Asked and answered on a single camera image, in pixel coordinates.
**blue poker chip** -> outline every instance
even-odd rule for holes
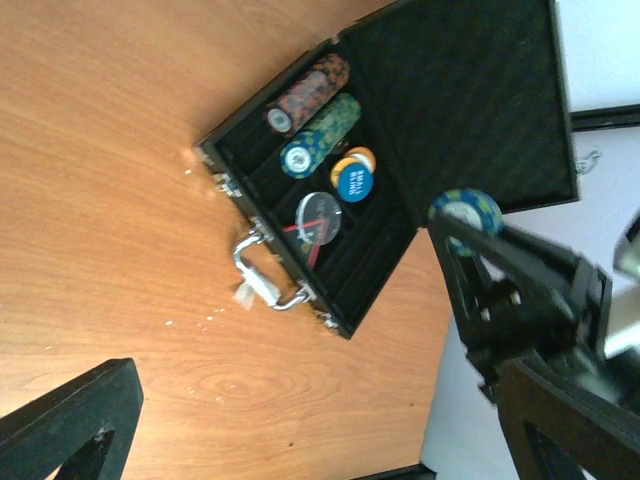
[[[340,173],[338,194],[345,202],[359,202],[371,193],[372,188],[373,174],[362,163],[352,163]]]
[[[452,215],[491,236],[498,235],[504,226],[502,211],[496,201],[486,193],[471,188],[449,190],[438,196],[431,204],[429,218],[440,213]],[[452,239],[451,244],[459,256],[473,255],[473,251],[459,240]]]

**case lid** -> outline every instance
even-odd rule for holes
[[[340,40],[423,224],[450,188],[577,199],[553,1],[405,0]]]

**poker chip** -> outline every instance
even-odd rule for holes
[[[324,219],[318,219],[313,222],[309,222],[308,224],[304,225],[304,227],[310,228],[316,225],[321,225],[323,223]],[[318,254],[320,253],[320,245],[312,245],[305,242],[300,236],[297,225],[286,227],[284,229],[284,234],[293,245],[298,247],[298,251],[302,254],[302,258],[304,259],[305,263],[311,268],[315,267],[316,261],[318,260]]]
[[[429,208],[429,218],[439,213],[452,215],[491,236],[498,235],[504,226],[502,211],[496,201],[486,193],[470,188],[449,190],[438,196]],[[473,255],[473,251],[459,240],[453,238],[451,244],[459,256]]]
[[[345,157],[357,158],[364,163],[371,173],[376,171],[376,157],[367,147],[355,147],[349,150]]]
[[[311,175],[360,119],[361,108],[351,95],[336,96],[280,152],[282,170],[301,179]]]
[[[373,174],[362,163],[353,163],[340,173],[338,194],[345,202],[355,203],[364,199],[373,188]]]
[[[336,238],[342,225],[338,201],[326,192],[304,197],[296,210],[296,226],[300,239],[311,245],[326,245]]]
[[[322,57],[277,100],[268,105],[267,123],[277,133],[295,134],[349,81],[350,66],[335,53]]]
[[[360,160],[358,160],[357,158],[353,158],[353,157],[346,157],[343,158],[342,160],[340,160],[338,163],[336,163],[333,168],[331,169],[331,183],[334,187],[338,186],[338,180],[340,179],[340,174],[342,173],[342,171],[348,167],[349,165],[352,165],[354,163],[360,163]]]

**stack of poker chips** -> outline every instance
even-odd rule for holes
[[[359,202],[373,189],[375,169],[376,157],[371,150],[352,148],[331,169],[331,184],[345,202]]]
[[[349,81],[349,64],[335,53],[322,57],[300,80],[268,105],[267,122],[293,135]]]
[[[282,170],[292,178],[311,175],[360,119],[358,101],[341,93],[298,132],[280,152]]]

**orange poker chip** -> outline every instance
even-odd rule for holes
[[[376,171],[376,156],[367,147],[355,147],[349,150],[345,157],[357,158],[371,173]]]
[[[354,163],[361,162],[355,157],[345,157],[333,166],[333,168],[331,169],[331,184],[334,187],[338,187],[338,180],[340,179],[340,174],[342,173],[342,171],[349,165],[353,165]]]

